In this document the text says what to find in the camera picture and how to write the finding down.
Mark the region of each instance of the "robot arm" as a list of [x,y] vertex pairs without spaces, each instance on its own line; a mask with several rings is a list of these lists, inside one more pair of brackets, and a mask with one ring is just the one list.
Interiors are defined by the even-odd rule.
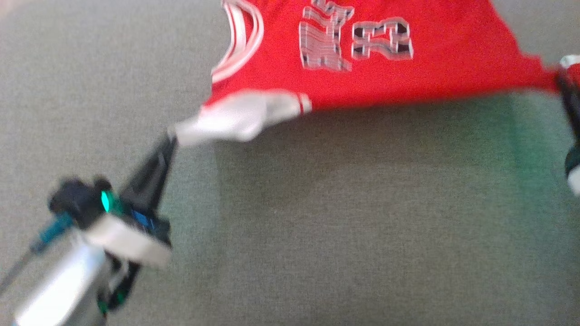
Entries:
[[568,185],[576,196],[580,195],[580,80],[577,79],[577,75],[570,73],[570,69],[578,69],[579,67],[580,56],[564,57],[557,76],[562,104],[574,134],[574,145],[566,156],[565,171]]
[[176,147],[175,137],[164,136],[118,197],[105,178],[60,185],[49,203],[56,222],[31,253],[40,254],[67,229],[78,244],[18,309],[13,325],[104,325],[130,295],[142,265],[166,262],[170,227],[157,210]]

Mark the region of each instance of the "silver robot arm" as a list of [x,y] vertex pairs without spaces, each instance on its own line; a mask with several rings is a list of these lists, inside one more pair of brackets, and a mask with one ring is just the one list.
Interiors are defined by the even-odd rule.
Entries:
[[[31,246],[41,254],[70,230],[71,251],[14,315],[13,326],[102,326],[128,298],[142,266],[163,266],[171,255],[169,222],[157,209],[177,141],[166,136],[116,196],[105,178],[93,185],[65,180],[49,209],[57,221]],[[23,268],[9,273],[2,289]]]

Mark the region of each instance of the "green led light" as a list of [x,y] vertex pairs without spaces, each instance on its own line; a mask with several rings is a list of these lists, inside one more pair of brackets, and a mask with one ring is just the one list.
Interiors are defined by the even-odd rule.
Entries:
[[99,310],[101,311],[101,314],[107,314],[108,312],[107,303],[103,301],[98,301],[97,305],[99,305]]
[[119,300],[119,304],[122,305],[125,302],[125,296],[122,292],[117,293],[117,300]]
[[103,203],[103,208],[105,212],[111,210],[111,201],[108,199],[108,194],[106,191],[101,191],[101,202]]

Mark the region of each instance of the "white stripe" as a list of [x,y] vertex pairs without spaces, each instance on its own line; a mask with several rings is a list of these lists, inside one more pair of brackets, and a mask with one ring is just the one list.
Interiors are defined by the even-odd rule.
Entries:
[[232,56],[234,56],[246,48],[246,24],[244,22],[244,14],[240,8],[231,8],[231,13],[233,15],[234,24],[237,24],[238,26],[235,33],[235,49],[232,54]]
[[302,103],[302,114],[312,112],[312,101],[306,94],[300,94],[300,102]]
[[235,40],[234,40],[234,22],[233,22],[233,18],[232,18],[232,14],[231,14],[231,8],[230,5],[227,3],[223,4],[223,9],[226,11],[227,14],[227,20],[230,23],[230,46],[227,48],[226,54],[223,56],[223,58],[220,60],[220,62],[215,65],[215,67],[212,69],[212,72],[214,70],[219,69],[219,67],[221,67],[222,65],[224,65],[224,63],[226,62],[227,59],[230,58],[232,50],[234,48],[235,45]]
[[[243,0],[230,0],[232,6],[238,6],[240,9],[247,11],[252,15],[253,18],[253,30],[249,37],[246,47],[243,51],[232,55],[220,69],[212,72],[212,82],[219,82],[224,80],[238,70],[240,70],[244,64],[246,64],[250,58],[256,53],[260,44],[262,44],[262,39],[264,38],[264,21],[259,10],[250,3]],[[244,28],[244,38],[245,38],[245,23],[243,16],[241,16],[241,21],[234,21],[234,28],[238,31],[240,28]]]

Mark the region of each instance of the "jersey number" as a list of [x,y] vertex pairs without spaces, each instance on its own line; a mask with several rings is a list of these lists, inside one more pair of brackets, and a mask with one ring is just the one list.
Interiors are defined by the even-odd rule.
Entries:
[[398,17],[378,23],[365,21],[354,24],[352,57],[357,60],[368,59],[372,51],[384,55],[389,60],[412,59],[413,47],[409,36],[409,24]]
[[[354,15],[353,7],[343,7],[327,0],[311,0],[304,7],[300,22],[300,56],[306,69],[350,71],[352,64],[340,51],[340,30]],[[409,24],[400,17],[379,22],[353,24],[351,56],[355,60],[380,53],[389,60],[413,58]]]

